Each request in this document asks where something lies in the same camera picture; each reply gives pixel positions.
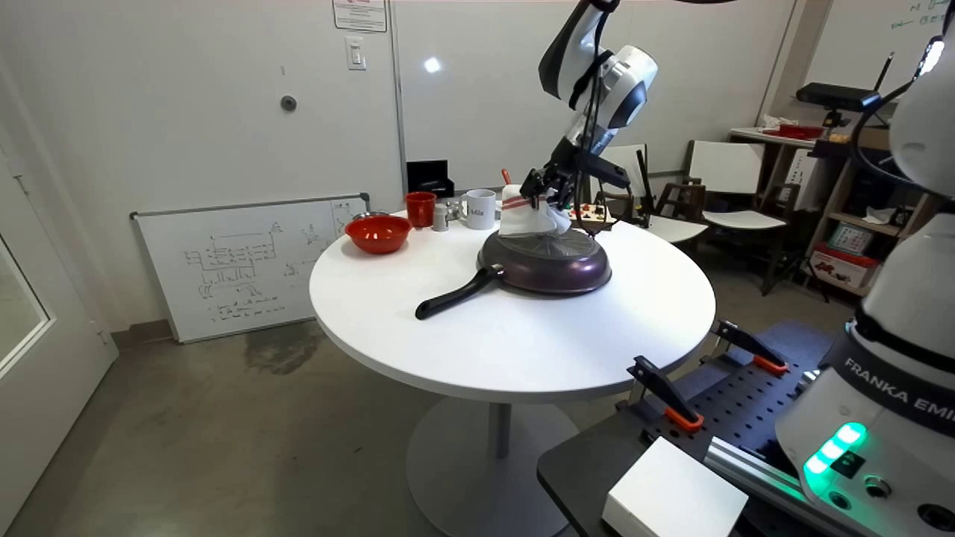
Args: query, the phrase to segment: wall outlet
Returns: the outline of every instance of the wall outlet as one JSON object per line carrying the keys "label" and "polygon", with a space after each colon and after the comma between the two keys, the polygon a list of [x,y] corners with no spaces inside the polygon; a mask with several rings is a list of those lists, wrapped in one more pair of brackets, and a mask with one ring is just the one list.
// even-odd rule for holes
{"label": "wall outlet", "polygon": [[366,72],[366,54],[360,36],[345,36],[345,69],[348,72]]}

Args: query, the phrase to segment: frying pan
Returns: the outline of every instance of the frying pan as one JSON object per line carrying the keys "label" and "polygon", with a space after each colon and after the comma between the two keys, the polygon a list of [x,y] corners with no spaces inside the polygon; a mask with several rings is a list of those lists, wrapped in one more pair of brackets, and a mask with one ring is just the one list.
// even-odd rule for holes
{"label": "frying pan", "polygon": [[490,284],[530,296],[586,296],[609,284],[609,275],[606,251],[574,226],[554,235],[493,233],[478,253],[478,275],[454,291],[420,302],[415,317],[430,318]]}

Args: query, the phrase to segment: green light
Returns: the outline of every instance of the green light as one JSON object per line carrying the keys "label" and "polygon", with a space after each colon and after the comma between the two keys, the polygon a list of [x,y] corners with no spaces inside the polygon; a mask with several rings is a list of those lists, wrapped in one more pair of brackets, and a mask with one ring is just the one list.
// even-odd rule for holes
{"label": "green light", "polygon": [[821,453],[821,460],[832,462],[844,453],[844,448],[839,448],[835,441],[827,441],[817,453]]}
{"label": "green light", "polygon": [[805,462],[805,467],[808,467],[812,473],[823,473],[830,466],[827,466],[823,460],[812,457],[812,460]]}
{"label": "green light", "polygon": [[835,432],[835,438],[841,438],[844,445],[859,445],[859,441],[866,441],[866,427],[863,423],[844,423],[839,432]]}

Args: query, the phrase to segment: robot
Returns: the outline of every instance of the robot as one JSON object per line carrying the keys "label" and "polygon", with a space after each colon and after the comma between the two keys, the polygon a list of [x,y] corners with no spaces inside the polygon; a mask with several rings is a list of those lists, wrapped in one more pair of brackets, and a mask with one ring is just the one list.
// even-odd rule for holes
{"label": "robot", "polygon": [[[539,59],[539,84],[568,101],[575,120],[542,169],[530,169],[523,196],[565,208],[589,177],[627,184],[601,162],[612,136],[647,101],[656,62],[620,48],[601,48],[618,0],[578,0]],[[955,199],[955,33],[945,33],[936,69],[884,98],[900,98],[893,120],[893,156],[905,177]],[[803,503],[856,535],[951,535],[955,530],[955,208],[945,205],[905,238],[823,359],[827,371],[777,420],[777,438],[799,472]]]}
{"label": "robot", "polygon": [[[955,199],[955,33],[936,69],[894,90],[893,156],[905,177]],[[884,263],[830,371],[777,423],[808,506],[859,535],[955,530],[955,208],[945,205]]]}
{"label": "robot", "polygon": [[581,0],[539,59],[542,90],[568,101],[575,120],[542,169],[530,169],[523,181],[518,194],[533,205],[548,199],[568,208],[589,177],[630,184],[601,151],[645,111],[656,62],[630,44],[615,54],[601,48],[602,24],[618,5],[620,0]]}

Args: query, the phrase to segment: pan handle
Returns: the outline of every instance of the pan handle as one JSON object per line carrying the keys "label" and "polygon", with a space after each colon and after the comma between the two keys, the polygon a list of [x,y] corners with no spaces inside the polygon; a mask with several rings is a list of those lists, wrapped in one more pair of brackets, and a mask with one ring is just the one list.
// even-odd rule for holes
{"label": "pan handle", "polygon": [[430,318],[430,317],[436,317],[436,314],[441,314],[448,306],[456,306],[460,302],[478,296],[483,285],[490,285],[499,278],[505,278],[501,265],[483,265],[483,269],[478,269],[478,275],[466,285],[420,302],[417,309],[415,309],[415,318]]}

